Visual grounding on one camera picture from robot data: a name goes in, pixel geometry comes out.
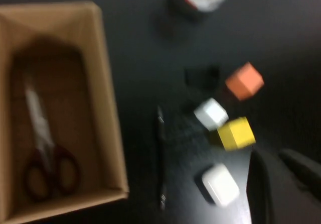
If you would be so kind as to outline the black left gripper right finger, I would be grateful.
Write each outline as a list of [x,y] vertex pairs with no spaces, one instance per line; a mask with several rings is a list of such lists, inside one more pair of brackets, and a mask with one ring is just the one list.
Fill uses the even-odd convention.
[[312,196],[320,201],[320,163],[291,149],[282,150],[279,157]]

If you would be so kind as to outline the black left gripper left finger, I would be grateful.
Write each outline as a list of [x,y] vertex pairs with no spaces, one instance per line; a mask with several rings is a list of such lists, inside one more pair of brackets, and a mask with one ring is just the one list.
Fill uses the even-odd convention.
[[252,223],[272,223],[271,166],[269,155],[262,149],[251,152],[247,177],[247,199]]

